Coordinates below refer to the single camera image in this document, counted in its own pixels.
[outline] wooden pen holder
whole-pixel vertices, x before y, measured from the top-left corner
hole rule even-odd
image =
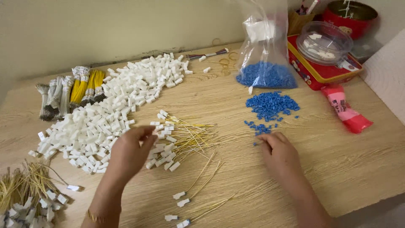
[[[288,36],[297,35],[301,33],[302,28],[308,22],[311,22],[315,17],[314,13],[309,15],[299,15],[295,11],[291,11],[288,14]]]

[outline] bracelet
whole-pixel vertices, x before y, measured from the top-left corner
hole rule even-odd
[[[105,223],[105,219],[104,219],[104,218],[100,218],[100,217],[97,217],[97,216],[93,215],[93,214],[90,212],[90,209],[87,210],[87,217],[89,217],[89,218],[91,219],[91,221],[93,221],[93,222]]]

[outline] hand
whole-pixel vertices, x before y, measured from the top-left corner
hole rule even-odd
[[[257,136],[262,140],[263,159],[270,174],[293,197],[311,189],[301,168],[298,151],[281,132]]]
[[[111,159],[106,171],[113,180],[124,185],[137,174],[149,155],[157,136],[152,135],[155,126],[133,128],[123,134],[111,149]]]

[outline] wooden table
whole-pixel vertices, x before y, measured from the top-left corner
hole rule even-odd
[[[227,47],[235,51],[240,43],[212,47],[188,53],[212,53]],[[228,55],[210,57],[218,61]],[[122,68],[125,63],[99,67]],[[210,66],[211,72],[202,73]],[[218,63],[194,60],[184,82],[164,89],[153,104],[144,105],[134,114],[138,124],[156,121],[156,113],[164,109],[179,118],[198,116],[194,123],[217,123],[220,140],[224,143],[210,150],[217,151],[216,159],[226,161],[210,183],[181,210],[172,195],[187,189],[198,176],[206,159],[190,157],[173,173],[163,169],[143,169],[127,185],[123,195],[122,227],[175,227],[175,222],[164,221],[164,215],[178,214],[186,219],[202,205],[230,196],[243,186],[268,180],[261,158],[260,147],[253,146],[254,131],[243,121],[257,120],[255,113],[245,107],[251,97],[247,87],[238,84],[233,73],[222,73]],[[334,217],[374,204],[382,199],[405,192],[405,126],[392,114],[374,92],[360,79],[344,85],[352,107],[374,121],[361,134],[349,133],[320,92],[312,91],[297,77],[299,87],[283,90],[299,104],[301,110],[285,116],[278,130],[283,132],[298,149],[306,177],[314,187],[327,211]],[[7,166],[17,167],[27,152],[35,150],[37,133],[51,123],[38,119],[41,96],[34,84],[48,83],[51,75],[18,82],[8,92],[0,109],[0,171]],[[254,89],[254,94],[273,91]],[[74,199],[64,214],[59,214],[58,227],[79,227],[89,206],[101,174],[88,175],[72,167],[59,154],[51,166],[70,184],[85,187],[83,192],[62,192]],[[215,167],[197,182],[200,185]],[[233,200],[207,216],[197,220],[195,227],[280,227],[296,224],[290,198],[273,180],[269,187],[248,199]]]

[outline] plastic bag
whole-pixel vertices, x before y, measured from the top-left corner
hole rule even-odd
[[[373,124],[373,122],[350,107],[341,85],[328,85],[322,87],[321,91],[328,98],[330,105],[335,108],[340,120],[349,131],[359,134]]]
[[[286,0],[239,0],[244,11],[246,31],[240,74],[236,80],[245,86],[296,88],[288,64]]]

